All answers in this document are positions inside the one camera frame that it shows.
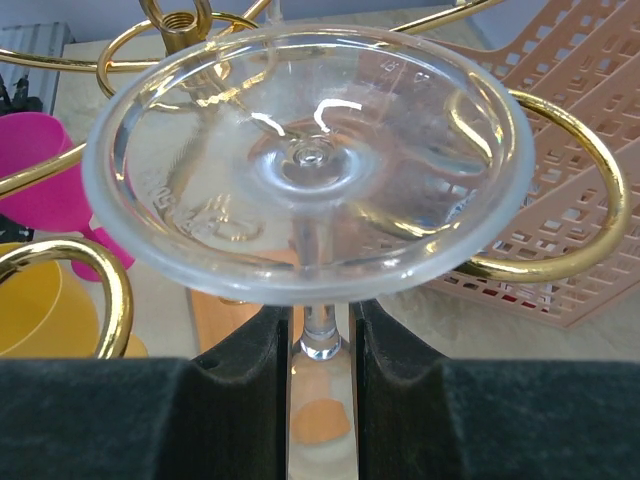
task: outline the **yellow cup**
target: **yellow cup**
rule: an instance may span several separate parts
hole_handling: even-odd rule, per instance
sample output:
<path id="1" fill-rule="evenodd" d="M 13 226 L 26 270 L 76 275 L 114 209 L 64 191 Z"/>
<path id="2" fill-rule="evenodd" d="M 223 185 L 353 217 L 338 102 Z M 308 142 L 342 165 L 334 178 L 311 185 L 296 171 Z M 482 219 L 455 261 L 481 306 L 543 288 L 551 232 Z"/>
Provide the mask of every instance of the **yellow cup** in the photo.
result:
<path id="1" fill-rule="evenodd" d="M 20 245 L 1 244 L 0 255 Z M 0 305 L 0 357 L 91 357 L 96 349 L 93 301 L 58 262 L 30 266 L 2 282 Z M 146 356 L 142 342 L 131 337 L 125 356 Z"/>

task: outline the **wine glass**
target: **wine glass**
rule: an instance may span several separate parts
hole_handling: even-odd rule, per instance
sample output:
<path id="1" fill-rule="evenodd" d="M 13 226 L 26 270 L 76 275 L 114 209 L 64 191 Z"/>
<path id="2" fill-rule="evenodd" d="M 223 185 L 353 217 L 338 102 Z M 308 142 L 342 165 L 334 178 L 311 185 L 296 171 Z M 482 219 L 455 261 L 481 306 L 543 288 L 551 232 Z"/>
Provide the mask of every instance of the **wine glass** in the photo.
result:
<path id="1" fill-rule="evenodd" d="M 289 476 L 304 480 L 357 477 L 336 311 L 476 254 L 533 167 L 525 116 L 471 61 L 404 34 L 294 25 L 146 71 L 99 117 L 83 175 L 109 233 L 163 274 L 305 306 L 289 405 Z M 265 253 L 287 248 L 295 262 Z"/>

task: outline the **white wall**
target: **white wall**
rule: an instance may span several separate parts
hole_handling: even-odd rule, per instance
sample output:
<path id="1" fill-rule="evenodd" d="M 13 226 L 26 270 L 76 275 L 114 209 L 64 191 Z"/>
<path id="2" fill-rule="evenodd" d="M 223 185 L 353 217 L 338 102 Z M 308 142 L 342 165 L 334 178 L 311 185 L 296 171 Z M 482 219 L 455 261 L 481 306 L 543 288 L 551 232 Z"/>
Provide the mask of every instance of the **white wall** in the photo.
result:
<path id="1" fill-rule="evenodd" d="M 242 13 L 253 0 L 213 0 L 216 10 Z M 451 0 L 281 0 L 285 19 L 342 15 L 451 3 Z M 193 10 L 192 0 L 159 0 L 169 12 Z M 78 42 L 113 38 L 144 20 L 138 0 L 0 0 L 0 27 L 66 22 Z"/>

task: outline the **pink plastic basket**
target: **pink plastic basket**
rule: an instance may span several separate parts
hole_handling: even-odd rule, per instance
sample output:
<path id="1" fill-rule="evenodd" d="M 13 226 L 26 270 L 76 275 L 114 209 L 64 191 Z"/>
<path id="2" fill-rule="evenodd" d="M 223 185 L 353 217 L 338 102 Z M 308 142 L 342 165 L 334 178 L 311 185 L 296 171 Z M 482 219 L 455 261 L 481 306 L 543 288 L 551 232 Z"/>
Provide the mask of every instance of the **pink plastic basket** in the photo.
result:
<path id="1" fill-rule="evenodd" d="M 598 132 L 628 175 L 634 215 L 618 251 L 575 277 L 511 285 L 452 272 L 428 286 L 565 328 L 633 291 L 640 284 L 640 1 L 552 0 L 505 48 L 445 45 Z M 606 190 L 589 156 L 559 128 L 529 118 L 538 152 L 534 180 L 520 213 L 486 248 L 491 256 L 562 255 L 588 242 L 606 213 Z"/>

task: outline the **table surface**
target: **table surface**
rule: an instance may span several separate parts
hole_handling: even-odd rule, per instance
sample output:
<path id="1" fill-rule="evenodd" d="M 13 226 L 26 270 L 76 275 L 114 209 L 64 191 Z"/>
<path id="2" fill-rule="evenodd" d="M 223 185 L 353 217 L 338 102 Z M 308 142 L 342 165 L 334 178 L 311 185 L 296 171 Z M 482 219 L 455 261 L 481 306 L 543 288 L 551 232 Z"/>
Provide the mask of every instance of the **table surface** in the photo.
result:
<path id="1" fill-rule="evenodd" d="M 404 9 L 308 19 L 392 27 L 433 12 L 433 8 Z M 452 43 L 482 48 L 464 21 L 429 32 Z M 95 60 L 107 42 L 70 44 L 65 57 Z M 140 37 L 117 58 L 161 57 L 164 46 L 157 35 Z M 113 75 L 116 88 L 131 75 Z M 83 141 L 94 119 L 106 105 L 92 75 L 62 73 L 54 115 L 62 120 L 75 142 Z M 134 290 L 134 332 L 150 355 L 193 357 L 198 343 L 186 289 L 136 262 L 129 270 Z M 99 285 L 85 283 L 97 308 L 104 305 Z M 564 331 L 519 318 L 484 305 L 418 287 L 380 298 L 382 305 L 432 347 L 452 357 L 640 359 L 640 297 L 630 296 L 616 307 L 582 325 Z"/>

